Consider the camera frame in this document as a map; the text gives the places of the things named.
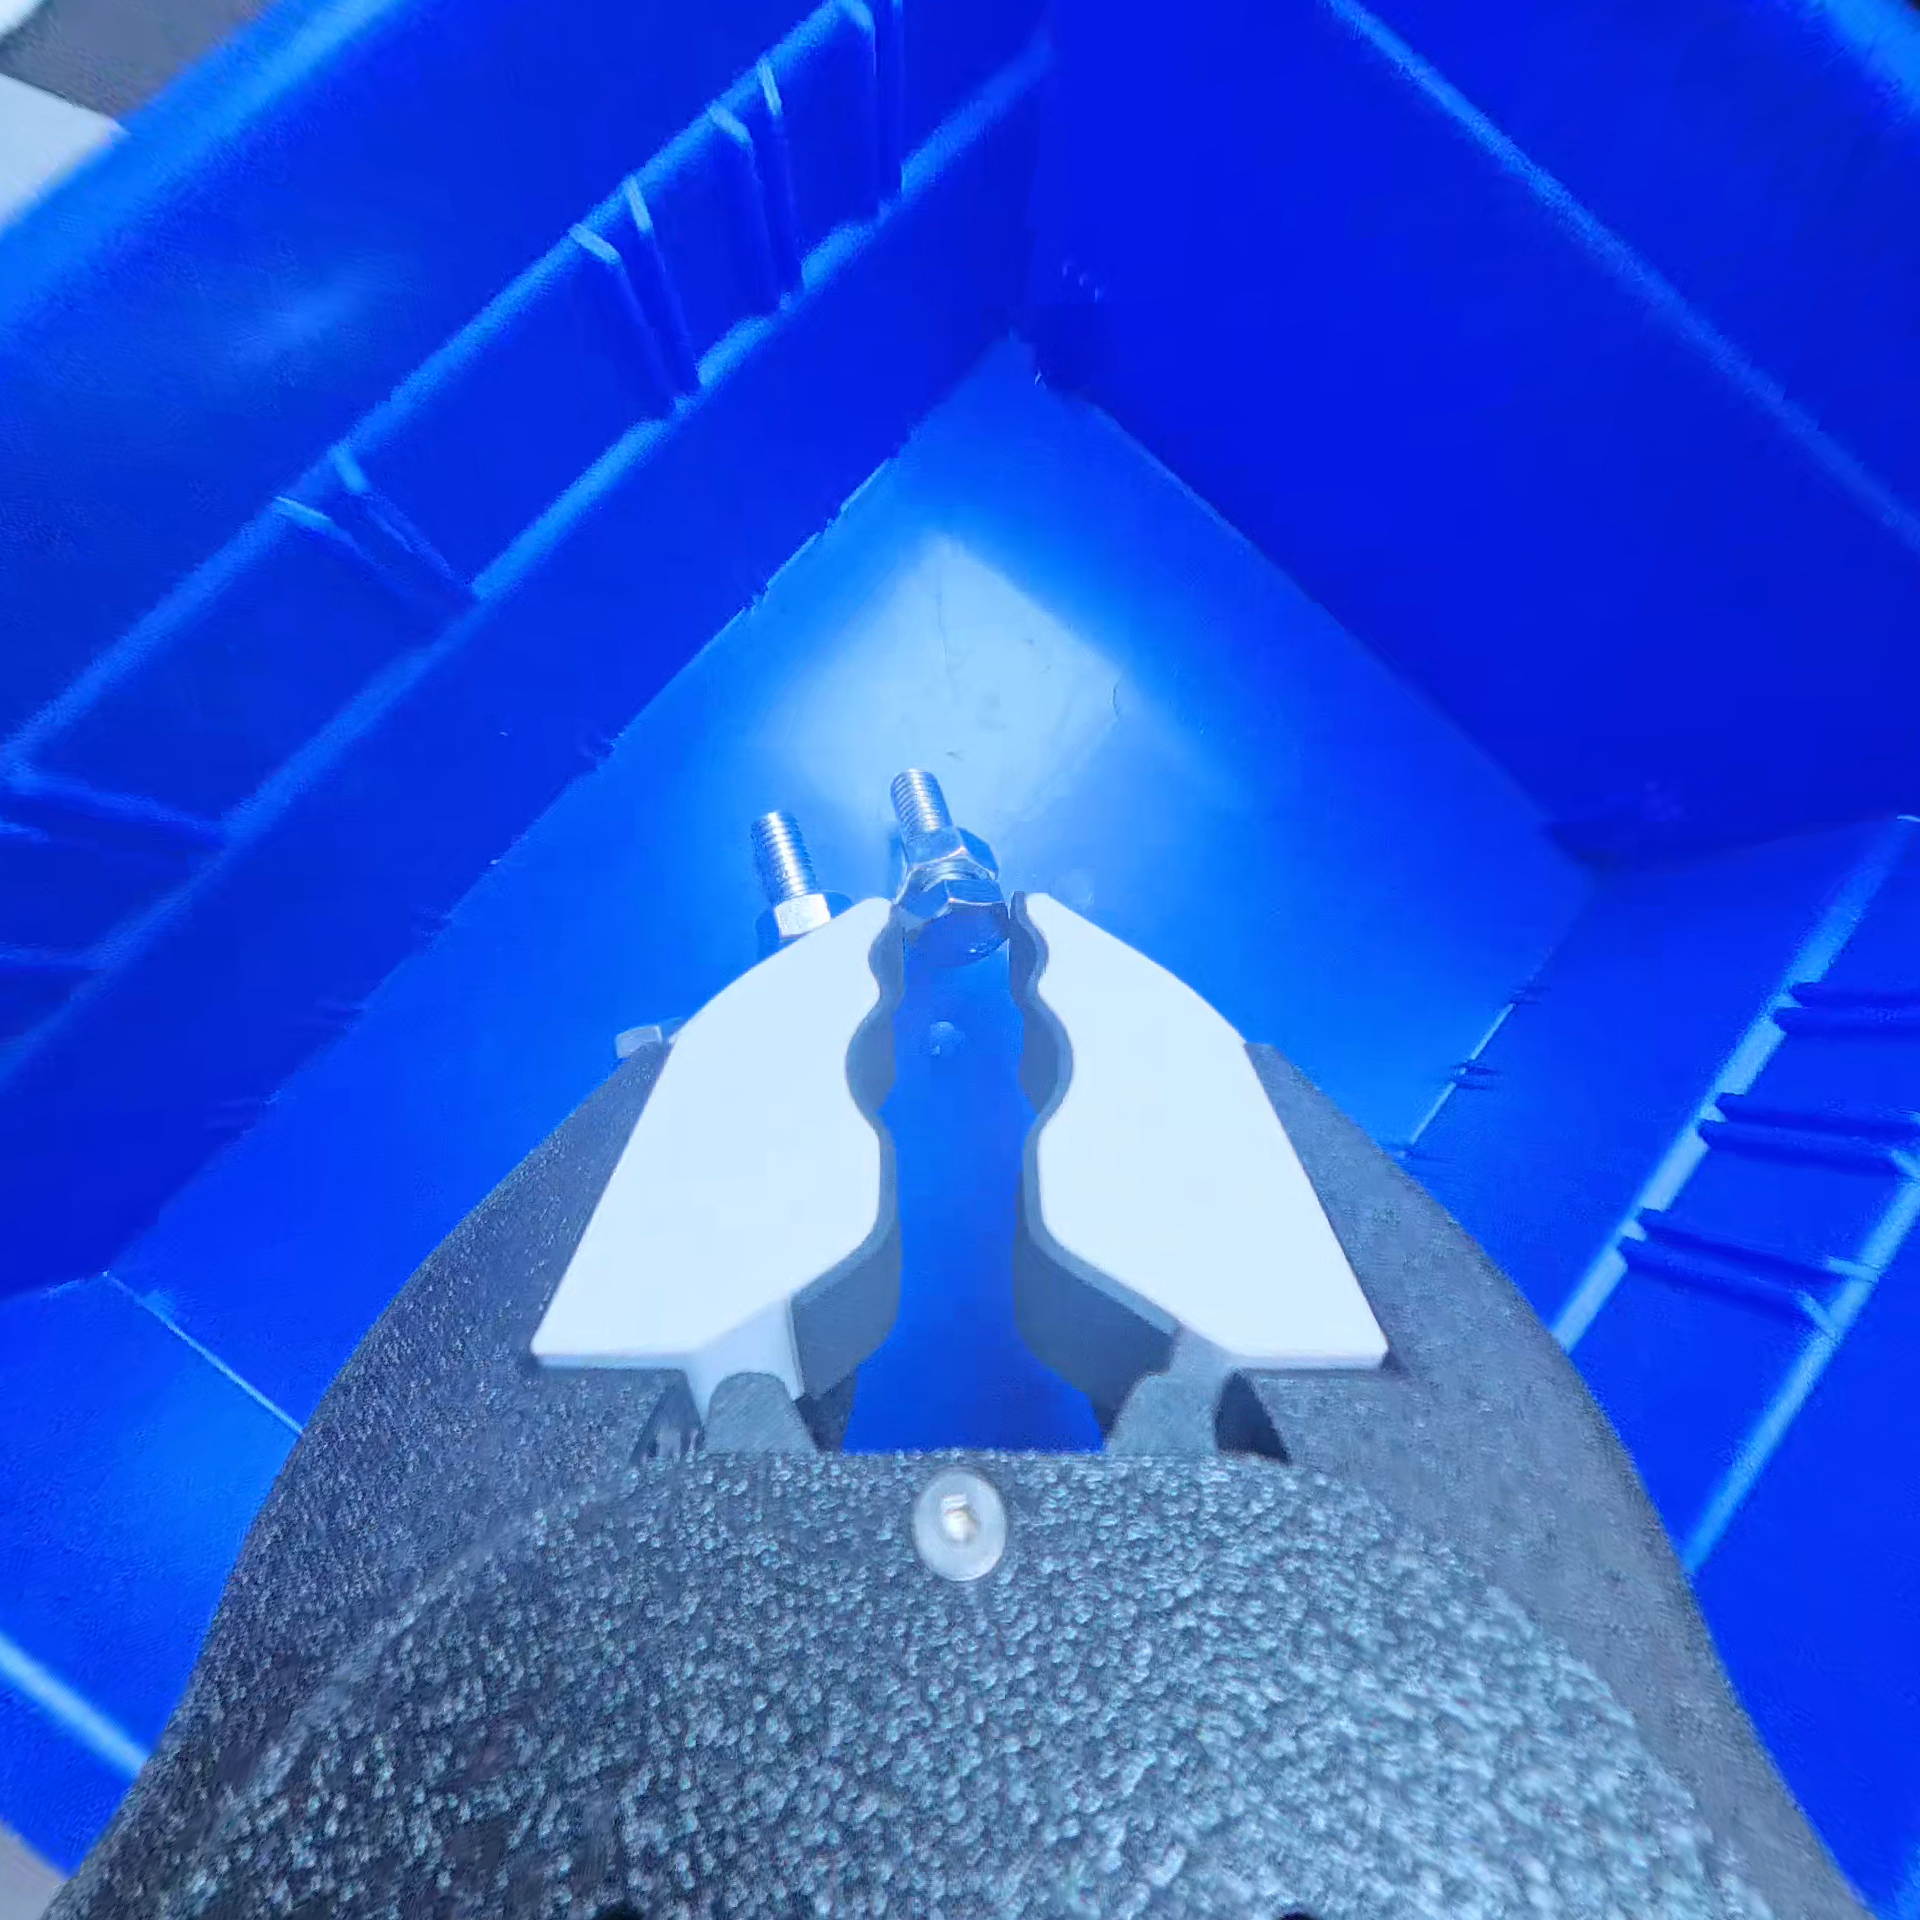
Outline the thick silver hex bolt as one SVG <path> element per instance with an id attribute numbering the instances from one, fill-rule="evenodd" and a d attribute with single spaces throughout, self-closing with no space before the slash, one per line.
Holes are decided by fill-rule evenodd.
<path id="1" fill-rule="evenodd" d="M 938 829 L 947 822 L 959 829 L 933 774 L 900 771 L 891 781 L 891 804 L 897 816 L 897 829 Z M 902 911 L 900 918 L 905 920 L 908 935 L 925 956 L 925 965 L 943 970 L 976 965 L 992 956 L 1006 942 L 1009 923 L 1006 900 L 992 907 L 947 911 L 931 920 L 911 918 Z"/>

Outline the long threaded silver bolt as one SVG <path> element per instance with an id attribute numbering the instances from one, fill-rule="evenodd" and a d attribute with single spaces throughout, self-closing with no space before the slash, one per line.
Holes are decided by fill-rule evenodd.
<path id="1" fill-rule="evenodd" d="M 831 894 L 820 885 L 814 867 L 814 857 L 802 844 L 802 830 L 794 814 L 770 811 L 756 817 L 747 829 L 747 841 L 756 860 L 756 875 L 764 890 L 764 907 L 776 900 L 789 900 L 802 894 Z M 779 951 L 760 951 L 759 957 L 769 957 Z"/>

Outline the blue plastic bin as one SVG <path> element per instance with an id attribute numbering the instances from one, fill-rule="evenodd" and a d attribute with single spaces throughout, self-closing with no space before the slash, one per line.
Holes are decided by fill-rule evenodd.
<path id="1" fill-rule="evenodd" d="M 905 928 L 891 1335 L 541 1366 L 614 1034 L 764 814 L 896 907 L 900 771 L 1009 923 Z M 1022 894 L 1382 1366 L 1033 1351 Z M 276 6 L 8 223 L 4 1822 L 47 1915 L 1914 1915 L 1914 12 Z"/>

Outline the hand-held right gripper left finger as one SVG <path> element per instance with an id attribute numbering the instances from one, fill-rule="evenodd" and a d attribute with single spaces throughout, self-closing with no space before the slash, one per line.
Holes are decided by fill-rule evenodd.
<path id="1" fill-rule="evenodd" d="M 852 902 L 674 1039 L 532 1340 L 547 1369 L 765 1374 L 825 1401 L 900 1314 L 905 925 Z"/>

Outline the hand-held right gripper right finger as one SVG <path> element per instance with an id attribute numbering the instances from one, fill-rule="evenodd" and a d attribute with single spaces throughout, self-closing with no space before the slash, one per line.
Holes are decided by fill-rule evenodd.
<path id="1" fill-rule="evenodd" d="M 1387 1335 L 1249 1044 L 1045 894 L 1012 902 L 1019 1335 L 1053 1369 L 1380 1369 Z"/>

